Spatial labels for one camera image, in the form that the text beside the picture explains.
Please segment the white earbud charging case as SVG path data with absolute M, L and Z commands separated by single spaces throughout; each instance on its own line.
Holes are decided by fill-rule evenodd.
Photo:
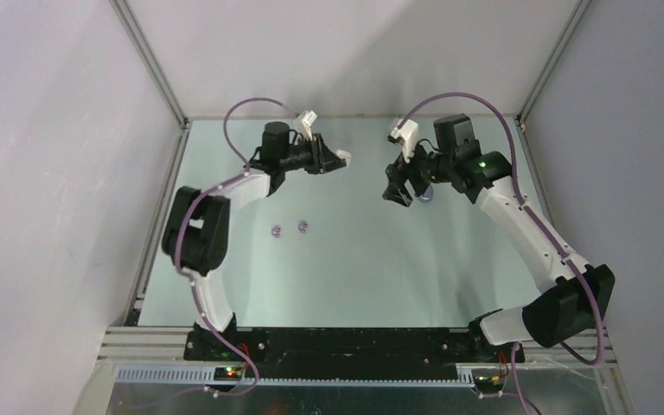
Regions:
M 349 167 L 351 164 L 352 155 L 345 150 L 336 150 L 335 155 L 340 159 L 340 163 L 343 163 L 345 167 Z

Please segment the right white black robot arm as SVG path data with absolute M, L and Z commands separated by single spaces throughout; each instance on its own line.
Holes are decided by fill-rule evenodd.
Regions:
M 511 162 L 498 151 L 482 152 L 468 116 L 440 118 L 433 126 L 437 144 L 428 151 L 416 122 L 396 120 L 387 139 L 401 152 L 386 167 L 384 199 L 408 207 L 432 184 L 451 185 L 507 235 L 539 291 L 529 304 L 471 322 L 471 355 L 491 361 L 505 344 L 533 341 L 549 348 L 603 326 L 615 285 L 611 269 L 590 264 L 558 235 L 520 191 Z

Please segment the purple charging case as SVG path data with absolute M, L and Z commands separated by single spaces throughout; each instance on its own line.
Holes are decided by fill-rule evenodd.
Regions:
M 434 195 L 434 190 L 431 185 L 428 185 L 426 190 L 418 196 L 418 200 L 422 203 L 428 203 L 432 201 Z

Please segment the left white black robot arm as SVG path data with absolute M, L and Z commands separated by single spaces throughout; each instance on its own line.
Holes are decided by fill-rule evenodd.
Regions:
M 273 121 L 265 125 L 260 146 L 236 176 L 207 190 L 183 186 L 176 191 L 161 249 L 188 280 L 197 323 L 210 330 L 205 348 L 216 359 L 228 360 L 239 348 L 239 337 L 227 329 L 235 313 L 221 276 L 233 215 L 273 195 L 291 171 L 327 174 L 346 168 L 351 159 L 345 150 L 330 149 L 319 133 Z

